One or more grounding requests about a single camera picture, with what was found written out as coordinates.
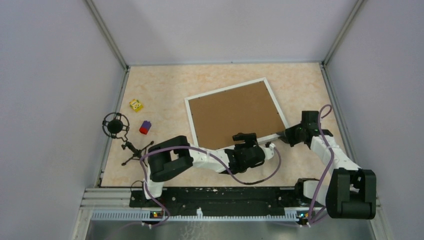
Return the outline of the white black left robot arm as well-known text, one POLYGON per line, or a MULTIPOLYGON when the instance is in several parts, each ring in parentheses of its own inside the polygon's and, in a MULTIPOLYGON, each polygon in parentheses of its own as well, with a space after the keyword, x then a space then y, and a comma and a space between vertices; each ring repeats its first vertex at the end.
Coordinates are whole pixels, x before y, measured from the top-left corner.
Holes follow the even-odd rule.
POLYGON ((232 137, 233 148, 212 150, 195 147, 180 135, 152 146, 146 155, 146 189, 141 200, 149 207, 160 202, 163 187, 191 167, 207 169, 218 174, 236 175, 256 168, 274 157, 270 144, 259 145, 255 133, 238 133, 232 137))

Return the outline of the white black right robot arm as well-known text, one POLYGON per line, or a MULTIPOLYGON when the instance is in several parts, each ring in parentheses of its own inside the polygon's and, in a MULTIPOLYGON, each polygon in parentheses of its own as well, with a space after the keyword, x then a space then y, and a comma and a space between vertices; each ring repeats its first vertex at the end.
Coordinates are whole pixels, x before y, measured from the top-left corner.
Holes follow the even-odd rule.
POLYGON ((331 175, 328 185, 323 178, 300 178, 293 200, 299 206, 320 204, 333 219, 371 220, 376 215, 376 174, 353 162, 336 143, 328 129, 320 129, 318 111, 303 111, 299 124, 278 132, 279 139, 291 147, 303 143, 314 152, 331 175))

